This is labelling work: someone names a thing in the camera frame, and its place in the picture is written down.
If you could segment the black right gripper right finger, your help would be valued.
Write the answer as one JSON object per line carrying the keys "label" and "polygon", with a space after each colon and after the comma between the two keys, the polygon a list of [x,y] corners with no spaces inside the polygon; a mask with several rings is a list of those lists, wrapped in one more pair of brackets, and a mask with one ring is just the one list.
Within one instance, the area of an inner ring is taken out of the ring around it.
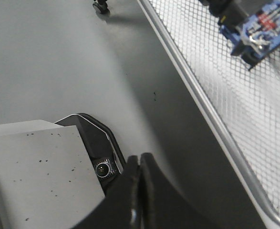
{"label": "black right gripper right finger", "polygon": [[169,182],[151,153],[140,158],[139,194],[145,229],[218,229]]}

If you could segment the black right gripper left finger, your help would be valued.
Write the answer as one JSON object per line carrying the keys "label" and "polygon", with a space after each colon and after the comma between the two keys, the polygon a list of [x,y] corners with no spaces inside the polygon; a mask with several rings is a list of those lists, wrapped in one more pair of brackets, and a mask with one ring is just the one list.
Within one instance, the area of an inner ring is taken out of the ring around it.
{"label": "black right gripper left finger", "polygon": [[76,229],[139,228],[138,186],[138,157],[130,156],[122,174],[103,201],[74,227]]}

